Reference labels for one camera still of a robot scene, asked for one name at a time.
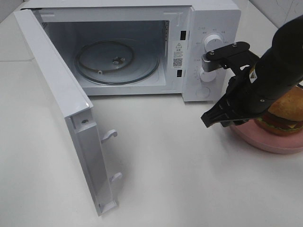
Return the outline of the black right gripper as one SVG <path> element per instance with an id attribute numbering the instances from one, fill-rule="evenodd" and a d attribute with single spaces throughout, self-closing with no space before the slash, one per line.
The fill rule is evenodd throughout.
<path id="1" fill-rule="evenodd" d="M 206 61 L 222 60 L 222 66 L 230 68 L 234 76 L 230 78 L 225 95 L 207 112 L 201 120 L 209 128 L 215 123 L 224 127 L 240 125 L 249 119 L 260 116 L 262 105 L 256 93 L 252 90 L 249 74 L 259 57 L 248 51 L 250 45 L 246 42 L 232 43 L 206 53 Z"/>

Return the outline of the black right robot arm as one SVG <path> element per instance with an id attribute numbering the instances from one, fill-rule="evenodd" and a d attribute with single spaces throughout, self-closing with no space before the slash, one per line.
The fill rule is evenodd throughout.
<path id="1" fill-rule="evenodd" d="M 206 127 L 241 125 L 262 116 L 303 79 L 303 17 L 280 27 L 272 46 L 258 57 L 246 42 L 236 42 L 202 56 L 202 68 L 211 72 L 231 69 L 225 94 L 201 119 Z"/>

